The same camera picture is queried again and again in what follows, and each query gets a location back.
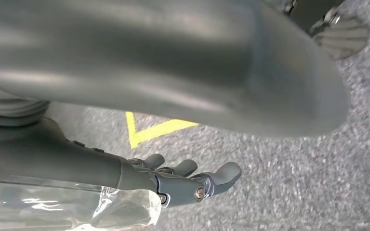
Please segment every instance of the plastic wrap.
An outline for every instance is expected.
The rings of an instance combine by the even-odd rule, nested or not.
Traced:
[[[149,190],[0,179],[0,230],[5,231],[119,231],[155,224],[160,210],[160,198]]]

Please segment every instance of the carpeted floor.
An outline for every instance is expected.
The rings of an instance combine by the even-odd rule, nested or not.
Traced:
[[[347,0],[342,11],[370,25],[370,0]],[[353,107],[344,127],[318,139],[276,140],[197,126],[132,150],[124,112],[54,104],[48,115],[69,139],[127,158],[161,153],[172,164],[193,158],[200,171],[228,161],[242,166],[229,193],[165,209],[148,230],[370,231],[370,45],[337,66]],[[139,129],[163,120],[135,115]]]

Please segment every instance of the robotic hand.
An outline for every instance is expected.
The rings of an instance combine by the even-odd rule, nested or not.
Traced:
[[[195,161],[184,160],[176,167],[159,168],[165,162],[160,154],[153,154],[145,160],[130,159],[129,162],[138,171],[155,179],[156,193],[163,207],[193,204],[224,193],[242,174],[238,164],[228,162],[214,173],[204,172],[189,177],[198,168]]]
[[[284,13],[334,60],[346,59],[367,45],[370,26],[353,14],[341,13],[344,0],[290,0]]]

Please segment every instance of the yellow tape line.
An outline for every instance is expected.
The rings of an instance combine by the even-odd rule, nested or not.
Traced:
[[[171,119],[150,128],[137,132],[135,129],[134,113],[126,112],[128,135],[131,148],[134,149],[142,142],[178,131],[184,128],[189,128],[198,125],[197,123],[188,122],[179,119]]]

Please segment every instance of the metal bolt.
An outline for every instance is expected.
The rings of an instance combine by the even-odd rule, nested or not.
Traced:
[[[297,3],[297,0],[292,0],[292,1],[288,2],[288,3],[286,3],[286,6],[284,8],[284,12],[286,14],[290,14],[291,11],[292,11],[292,9],[293,9],[293,7],[296,5],[296,3]]]
[[[202,186],[200,186],[195,191],[195,199],[197,201],[201,201],[204,197],[205,197],[205,189]]]
[[[324,22],[328,24],[336,24],[340,21],[340,19],[341,16],[338,14],[337,8],[334,7],[326,13]]]
[[[161,199],[161,204],[162,205],[165,204],[165,202],[167,202],[167,196],[160,194],[159,198]]]

